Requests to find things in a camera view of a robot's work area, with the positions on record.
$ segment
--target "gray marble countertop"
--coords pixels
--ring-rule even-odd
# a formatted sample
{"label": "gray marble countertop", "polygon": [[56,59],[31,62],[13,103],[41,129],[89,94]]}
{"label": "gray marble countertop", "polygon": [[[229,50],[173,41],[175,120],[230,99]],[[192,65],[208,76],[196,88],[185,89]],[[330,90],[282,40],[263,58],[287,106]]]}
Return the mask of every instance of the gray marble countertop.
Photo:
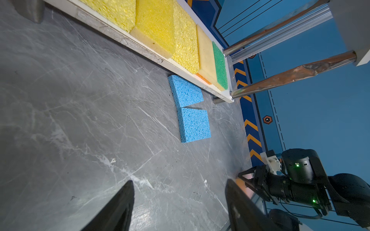
{"label": "gray marble countertop", "polygon": [[0,229],[84,227],[131,179],[130,230],[219,230],[228,178],[251,167],[238,101],[182,144],[167,70],[53,8],[0,0]]}

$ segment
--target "cellulose sponge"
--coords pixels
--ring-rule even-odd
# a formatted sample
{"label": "cellulose sponge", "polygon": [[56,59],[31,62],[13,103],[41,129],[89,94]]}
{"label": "cellulose sponge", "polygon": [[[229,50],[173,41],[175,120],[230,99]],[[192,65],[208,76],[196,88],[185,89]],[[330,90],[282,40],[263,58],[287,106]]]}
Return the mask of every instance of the cellulose sponge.
{"label": "cellulose sponge", "polygon": [[212,41],[208,38],[199,25],[196,26],[196,32],[198,35],[199,54],[199,71],[196,75],[201,78],[205,78],[211,84],[216,86],[217,74]]}
{"label": "cellulose sponge", "polygon": [[137,0],[130,34],[163,57],[172,57],[176,50],[174,0]]}
{"label": "cellulose sponge", "polygon": [[168,77],[176,108],[186,107],[203,101],[200,87],[186,81],[178,75]]}
{"label": "cellulose sponge", "polygon": [[135,25],[136,0],[81,0],[81,2],[127,32]]}
{"label": "cellulose sponge", "polygon": [[199,70],[196,24],[174,0],[174,29],[176,50],[172,59],[192,74]]}
{"label": "cellulose sponge", "polygon": [[178,108],[180,137],[182,143],[211,137],[208,113],[206,110]]}
{"label": "cellulose sponge", "polygon": [[224,91],[228,89],[228,78],[226,75],[226,66],[225,66],[225,57],[222,51],[217,47],[215,42],[212,42],[213,53],[215,55],[215,65],[216,65],[216,74],[217,74],[217,85],[218,89]]}

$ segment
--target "white shelf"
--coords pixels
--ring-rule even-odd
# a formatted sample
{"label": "white shelf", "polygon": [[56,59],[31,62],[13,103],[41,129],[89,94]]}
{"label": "white shelf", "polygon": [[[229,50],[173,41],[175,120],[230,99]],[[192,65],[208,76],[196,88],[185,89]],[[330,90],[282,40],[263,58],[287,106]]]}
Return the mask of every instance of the white shelf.
{"label": "white shelf", "polygon": [[[45,0],[50,5],[60,9],[61,11],[69,14],[70,16],[80,20],[81,22],[91,26],[92,28],[100,31],[101,33],[107,35],[108,37],[116,40],[117,42],[123,44],[124,46],[136,51],[137,53],[147,57],[155,63],[158,63],[162,67],[174,72],[175,74],[183,77],[184,79],[192,82],[193,84],[199,86],[200,88],[208,91],[209,93],[223,99],[228,103],[234,102],[230,97],[231,91],[231,80],[230,73],[226,71],[228,75],[229,89],[225,91],[220,91],[214,85],[208,85],[201,78],[196,75],[191,74],[184,67],[180,66],[172,59],[166,59],[160,54],[156,53],[149,47],[147,47],[142,42],[138,41],[136,38],[131,36],[126,31],[122,30],[118,26],[114,25],[112,22],[108,21],[102,15],[85,5],[79,0]],[[216,45],[222,50],[222,46],[214,38],[214,36],[209,32],[206,26],[201,22],[201,20],[196,16],[193,10],[186,4],[184,0],[178,0],[178,3],[184,8],[184,10],[192,17],[196,24],[204,30],[208,37],[216,43]],[[225,58],[226,70],[229,70],[228,61]]]}

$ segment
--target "blue sponge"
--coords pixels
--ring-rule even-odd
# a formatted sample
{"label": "blue sponge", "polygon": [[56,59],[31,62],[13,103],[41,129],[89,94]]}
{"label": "blue sponge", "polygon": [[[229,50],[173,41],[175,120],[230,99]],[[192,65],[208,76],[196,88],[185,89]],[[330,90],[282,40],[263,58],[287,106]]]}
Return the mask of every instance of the blue sponge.
{"label": "blue sponge", "polygon": [[182,143],[211,137],[208,113],[206,110],[178,108],[180,137]]}
{"label": "blue sponge", "polygon": [[203,101],[200,87],[177,75],[169,76],[168,80],[177,108],[186,107]]}

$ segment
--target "beige sponge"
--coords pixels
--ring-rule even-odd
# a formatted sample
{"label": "beige sponge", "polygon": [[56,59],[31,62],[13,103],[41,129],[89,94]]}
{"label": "beige sponge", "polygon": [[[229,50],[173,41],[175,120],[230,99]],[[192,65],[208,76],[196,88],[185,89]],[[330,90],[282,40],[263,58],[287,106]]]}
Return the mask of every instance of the beige sponge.
{"label": "beige sponge", "polygon": [[137,0],[130,34],[163,57],[172,57],[176,50],[174,0]]}
{"label": "beige sponge", "polygon": [[217,84],[215,56],[213,55],[212,41],[199,25],[196,26],[198,35],[199,71],[197,75],[204,77],[210,83]]}
{"label": "beige sponge", "polygon": [[190,73],[196,74],[199,71],[196,24],[176,0],[174,2],[176,50],[172,59]]}
{"label": "beige sponge", "polygon": [[135,25],[136,0],[81,0],[81,2],[127,32]]}

